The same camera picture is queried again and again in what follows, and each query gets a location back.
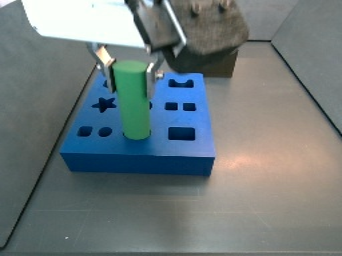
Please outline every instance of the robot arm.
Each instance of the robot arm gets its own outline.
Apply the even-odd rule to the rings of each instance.
[[[175,71],[199,72],[235,52],[248,37],[234,0],[23,0],[23,4],[43,36],[91,42],[88,49],[111,91],[115,59],[103,45],[156,52],[158,61],[147,68],[150,98],[164,58]]]

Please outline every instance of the green peg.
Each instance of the green peg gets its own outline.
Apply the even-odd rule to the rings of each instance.
[[[139,61],[119,61],[112,66],[120,106],[123,133],[128,139],[150,136],[150,100],[147,98],[146,69]]]

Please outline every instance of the blue foam block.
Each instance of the blue foam block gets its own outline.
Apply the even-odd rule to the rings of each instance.
[[[202,74],[167,73],[151,100],[151,136],[123,136],[116,94],[98,75],[60,148],[71,171],[211,174],[215,147]]]

